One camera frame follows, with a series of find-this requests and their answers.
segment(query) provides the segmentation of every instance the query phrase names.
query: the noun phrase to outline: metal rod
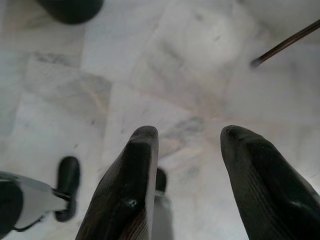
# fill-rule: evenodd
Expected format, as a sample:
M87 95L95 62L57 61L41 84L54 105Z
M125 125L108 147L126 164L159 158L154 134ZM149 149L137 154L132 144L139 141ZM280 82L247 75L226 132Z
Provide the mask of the metal rod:
M284 40L283 42L281 42L280 44L278 44L277 46L275 46L274 48L272 48L270 51L266 52L265 54L263 54L262 56L256 58L255 60L253 60L250 65L253 68L258 67L260 64L262 64L263 62L265 62L266 60L268 60L269 58L271 58L272 56L276 55L277 53L279 53L280 51L282 51L283 49L289 47L290 45L292 45L293 43L295 43L296 41L304 38L305 36L307 36L308 34L314 32L315 30L317 30L318 28L320 28L320 20L314 22L313 24L311 24L310 26L307 26L306 28L304 28L303 30L297 32L296 34L292 35L291 37L287 38L286 40Z

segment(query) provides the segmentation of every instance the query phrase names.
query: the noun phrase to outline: white marble floor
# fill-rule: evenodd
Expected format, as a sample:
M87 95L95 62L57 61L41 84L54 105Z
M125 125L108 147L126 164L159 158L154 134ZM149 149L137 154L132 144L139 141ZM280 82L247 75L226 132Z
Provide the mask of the white marble floor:
M6 240L74 239L100 177L142 125L159 131L176 240L248 239L220 152L227 125L264 135L320 191L320 38L250 69L295 30L266 24L261 8L275 6L256 2L105 0L70 26L33 0L1 0L0 169L54 186L61 157L82 165L73 220L50 215Z

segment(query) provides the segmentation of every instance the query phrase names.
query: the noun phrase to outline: black shoe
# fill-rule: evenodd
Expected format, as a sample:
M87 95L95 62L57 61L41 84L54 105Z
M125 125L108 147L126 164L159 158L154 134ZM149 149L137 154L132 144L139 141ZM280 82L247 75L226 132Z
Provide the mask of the black shoe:
M167 188L167 175L161 168L156 169L155 190L165 193Z
M67 156L60 162L56 192L69 196L66 210L56 211L55 219L66 222L76 214L76 196L80 185L80 163L73 156Z

